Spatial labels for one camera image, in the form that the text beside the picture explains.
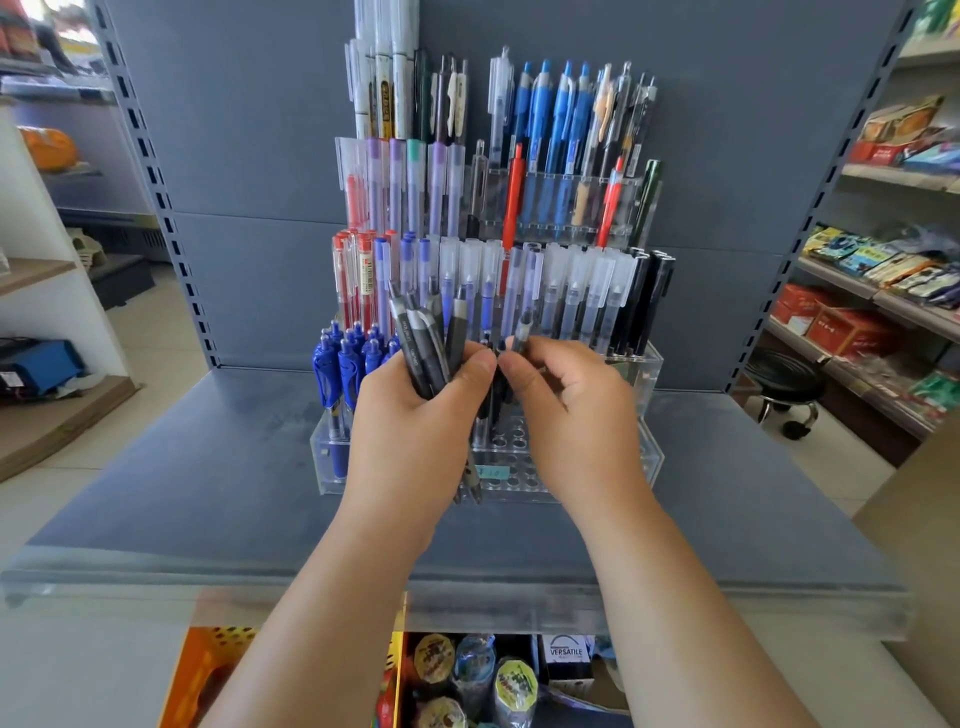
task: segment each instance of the round stool seat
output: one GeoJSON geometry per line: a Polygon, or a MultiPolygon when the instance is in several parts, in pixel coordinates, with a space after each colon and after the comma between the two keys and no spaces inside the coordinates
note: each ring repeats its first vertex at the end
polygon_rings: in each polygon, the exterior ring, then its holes
{"type": "Polygon", "coordinates": [[[757,347],[746,366],[747,374],[771,400],[804,404],[818,400],[827,379],[809,363],[773,349],[757,347]]]}

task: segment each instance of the forearm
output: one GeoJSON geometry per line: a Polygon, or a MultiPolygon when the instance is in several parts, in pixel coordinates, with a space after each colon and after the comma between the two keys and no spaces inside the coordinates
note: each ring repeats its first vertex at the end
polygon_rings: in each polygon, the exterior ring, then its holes
{"type": "Polygon", "coordinates": [[[340,515],[211,709],[204,728],[369,726],[417,550],[340,515]]]}
{"type": "Polygon", "coordinates": [[[578,525],[637,725],[816,725],[648,493],[578,525]]]}

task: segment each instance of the person's right hand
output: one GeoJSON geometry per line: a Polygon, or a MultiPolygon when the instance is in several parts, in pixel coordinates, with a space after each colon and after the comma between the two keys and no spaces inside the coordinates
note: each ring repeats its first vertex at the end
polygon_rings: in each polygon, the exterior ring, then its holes
{"type": "Polygon", "coordinates": [[[650,493],[634,391],[603,357],[576,341],[531,336],[526,358],[504,352],[499,366],[523,406],[540,478],[575,521],[601,501],[650,493]],[[559,397],[538,367],[560,382],[559,397]]]}

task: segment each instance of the caster wheel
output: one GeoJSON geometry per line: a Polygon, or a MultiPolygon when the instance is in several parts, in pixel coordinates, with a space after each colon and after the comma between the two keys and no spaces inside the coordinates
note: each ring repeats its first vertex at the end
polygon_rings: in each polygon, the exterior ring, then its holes
{"type": "Polygon", "coordinates": [[[810,428],[805,426],[804,423],[797,422],[788,422],[783,423],[783,427],[780,429],[780,432],[783,433],[783,437],[787,440],[802,440],[808,434],[810,434],[810,428]]]}

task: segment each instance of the stool leg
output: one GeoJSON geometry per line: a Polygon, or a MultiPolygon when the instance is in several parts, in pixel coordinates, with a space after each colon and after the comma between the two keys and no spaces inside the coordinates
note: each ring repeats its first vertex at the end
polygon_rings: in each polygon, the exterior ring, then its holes
{"type": "Polygon", "coordinates": [[[810,410],[810,414],[804,422],[804,427],[811,429],[813,424],[817,421],[817,418],[820,417],[820,410],[817,409],[817,403],[815,401],[812,401],[810,404],[808,404],[806,408],[810,410]]]}
{"type": "Polygon", "coordinates": [[[760,406],[760,414],[756,416],[756,421],[761,425],[763,425],[763,421],[767,419],[767,415],[770,414],[771,406],[773,405],[770,404],[769,400],[764,400],[763,404],[760,406]]]}

